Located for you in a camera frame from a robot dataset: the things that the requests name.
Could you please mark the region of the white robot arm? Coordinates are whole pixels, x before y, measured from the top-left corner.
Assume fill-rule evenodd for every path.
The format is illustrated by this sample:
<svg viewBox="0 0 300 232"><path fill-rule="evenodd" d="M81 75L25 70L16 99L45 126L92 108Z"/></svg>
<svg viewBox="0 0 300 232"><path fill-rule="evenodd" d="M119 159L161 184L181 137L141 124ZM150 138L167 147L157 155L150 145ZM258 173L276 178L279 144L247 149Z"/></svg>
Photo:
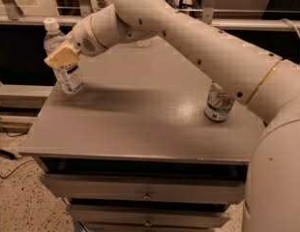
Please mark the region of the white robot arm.
<svg viewBox="0 0 300 232"><path fill-rule="evenodd" d="M300 66L186 14L165 0L114 0L82 19L45 58L58 69L81 55L159 36L267 127L252 154L242 232L300 232Z"/></svg>

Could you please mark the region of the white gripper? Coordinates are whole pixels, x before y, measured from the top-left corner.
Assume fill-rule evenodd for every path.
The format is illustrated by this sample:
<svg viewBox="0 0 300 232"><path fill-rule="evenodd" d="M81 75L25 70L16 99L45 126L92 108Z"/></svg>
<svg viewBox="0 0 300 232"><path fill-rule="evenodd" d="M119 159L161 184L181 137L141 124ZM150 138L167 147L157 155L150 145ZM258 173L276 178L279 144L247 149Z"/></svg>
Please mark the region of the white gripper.
<svg viewBox="0 0 300 232"><path fill-rule="evenodd" d="M79 21L72 30L72 37L75 46L85 56L97 56L106 52L93 33L91 27L91 16L87 16ZM79 60L79 51L71 44L65 43L58 46L46 58L45 63L53 69L68 67L77 63Z"/></svg>

